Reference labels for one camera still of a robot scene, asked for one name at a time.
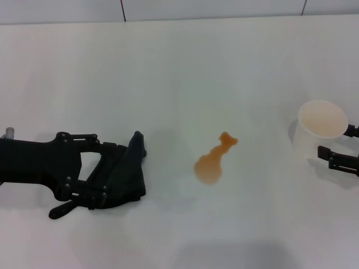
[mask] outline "spilled juice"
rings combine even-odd
[[[223,132],[220,137],[220,145],[211,149],[209,154],[201,156],[195,164],[197,178],[205,184],[211,185],[218,181],[222,175],[220,160],[222,155],[238,143],[238,139]]]

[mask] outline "white cup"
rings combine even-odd
[[[318,146],[330,147],[348,128],[348,118],[343,110],[331,102],[309,101],[298,113],[293,148],[297,156],[317,158]]]

